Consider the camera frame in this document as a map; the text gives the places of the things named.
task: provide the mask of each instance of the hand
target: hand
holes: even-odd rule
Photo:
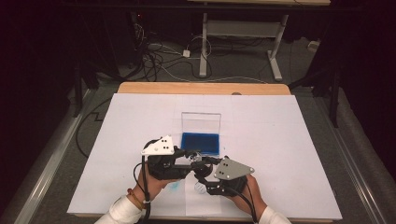
[[[253,175],[247,175],[247,185],[242,191],[242,194],[245,195],[245,197],[250,201],[250,203],[252,203],[251,199],[253,198],[254,207],[256,210],[256,217],[257,220],[259,221],[260,218],[262,217],[262,213],[267,207],[267,204],[262,199],[262,195],[260,194],[259,184],[257,183],[257,180]],[[239,209],[251,215],[250,207],[241,197],[234,196],[227,198],[233,201]]]
[[[158,179],[154,178],[152,175],[149,174],[149,168],[146,163],[145,163],[145,169],[146,169],[146,180],[148,182],[148,193],[149,193],[149,197],[150,197],[151,201],[153,201],[155,199],[155,197],[157,197],[157,195],[161,192],[162,189],[164,189],[166,187],[167,184],[169,184],[171,182],[178,181],[178,179],[158,180]],[[139,185],[142,188],[144,188],[142,170],[140,170],[139,177],[137,178],[137,183],[139,183]],[[134,195],[136,196],[136,198],[141,203],[145,200],[145,194],[142,191],[142,189],[139,188],[139,186],[137,184],[132,189],[132,191],[133,191]],[[137,207],[139,207],[138,204],[136,204],[136,201],[132,197],[132,195],[128,195],[127,197],[132,203],[134,203],[135,205],[137,205]]]

